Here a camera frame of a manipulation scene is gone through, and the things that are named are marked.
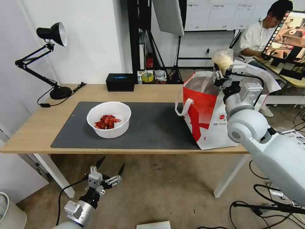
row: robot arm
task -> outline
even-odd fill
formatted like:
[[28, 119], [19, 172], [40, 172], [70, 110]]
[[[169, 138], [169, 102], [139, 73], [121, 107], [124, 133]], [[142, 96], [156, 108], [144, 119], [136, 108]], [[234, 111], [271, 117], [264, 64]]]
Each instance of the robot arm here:
[[242, 66], [231, 66], [226, 75], [216, 70], [215, 85], [223, 90], [227, 112], [228, 136], [242, 144], [258, 168], [292, 201], [305, 206], [305, 150], [287, 136], [274, 131], [267, 119], [254, 110], [262, 87], [247, 83], [240, 88], [231, 72]]
[[95, 166], [90, 167], [86, 194], [81, 196], [77, 203], [69, 200], [64, 207], [67, 212], [67, 218], [70, 221], [63, 222], [53, 229], [81, 229], [86, 227], [90, 222], [92, 212], [98, 207], [100, 197], [105, 194], [105, 190], [112, 188], [122, 181], [125, 164], [122, 165], [118, 174], [113, 177], [97, 171], [104, 158], [99, 160]]

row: white bowl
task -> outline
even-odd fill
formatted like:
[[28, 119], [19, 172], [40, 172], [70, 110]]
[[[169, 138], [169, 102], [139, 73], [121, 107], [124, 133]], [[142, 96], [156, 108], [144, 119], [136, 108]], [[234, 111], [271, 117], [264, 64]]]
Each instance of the white bowl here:
[[[100, 121], [103, 115], [113, 115], [121, 122], [116, 122], [113, 129], [95, 128], [95, 123]], [[129, 106], [121, 102], [104, 102], [92, 108], [87, 115], [88, 124], [102, 138], [116, 138], [125, 133], [129, 127], [131, 110]]]

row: bag handle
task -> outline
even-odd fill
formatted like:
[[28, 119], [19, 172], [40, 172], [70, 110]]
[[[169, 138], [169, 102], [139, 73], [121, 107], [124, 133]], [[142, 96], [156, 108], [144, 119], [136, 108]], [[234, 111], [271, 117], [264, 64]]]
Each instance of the bag handle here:
[[190, 98], [188, 98], [184, 104], [184, 107], [183, 107], [183, 110], [181, 113], [179, 113], [179, 111], [177, 110], [177, 107], [178, 107], [178, 100], [176, 100], [175, 102], [175, 111], [177, 113], [178, 116], [184, 116], [187, 112], [188, 112], [188, 109], [190, 108], [190, 105], [191, 104], [194, 104], [194, 101], [191, 100]]

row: black desk lamp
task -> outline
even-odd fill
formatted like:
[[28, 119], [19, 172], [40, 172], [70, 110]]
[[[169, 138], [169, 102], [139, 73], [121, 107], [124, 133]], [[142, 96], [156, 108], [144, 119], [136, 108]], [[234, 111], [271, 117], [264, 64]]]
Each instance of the black desk lamp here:
[[[67, 46], [67, 35], [64, 30], [64, 26], [61, 22], [57, 22], [54, 25], [52, 25], [52, 27], [49, 29], [48, 28], [38, 28], [36, 30], [36, 33], [40, 38], [44, 39], [46, 44], [43, 47], [41, 47], [40, 49], [36, 50], [35, 52], [27, 55], [26, 57], [24, 57], [20, 60], [16, 60], [15, 64], [17, 67], [36, 76], [37, 78], [41, 79], [42, 81], [46, 82], [47, 84], [50, 84], [53, 87], [53, 90], [50, 92], [50, 97], [52, 99], [59, 100], [59, 99], [68, 98], [69, 96], [72, 95], [72, 90], [70, 88], [61, 87], [61, 86], [57, 85], [57, 82], [55, 82], [49, 78], [46, 78], [27, 67], [29, 64], [42, 58], [43, 56], [49, 54], [50, 52], [52, 52], [54, 50], [54, 44], [51, 42], [51, 40], [55, 41], [57, 44], [59, 44], [61, 46], [64, 46], [64, 47]], [[47, 52], [41, 54], [38, 57], [31, 57], [34, 54], [36, 54], [37, 52], [39, 52], [45, 48], [48, 48], [49, 50]]]

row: tape roll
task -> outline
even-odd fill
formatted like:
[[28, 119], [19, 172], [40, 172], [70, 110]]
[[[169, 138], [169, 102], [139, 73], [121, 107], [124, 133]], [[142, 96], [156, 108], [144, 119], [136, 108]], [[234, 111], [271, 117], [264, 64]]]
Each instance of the tape roll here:
[[153, 74], [152, 73], [148, 73], [148, 76], [147, 76], [147, 73], [143, 73], [141, 75], [141, 78], [142, 78], [143, 82], [150, 83], [150, 82], [153, 81]]

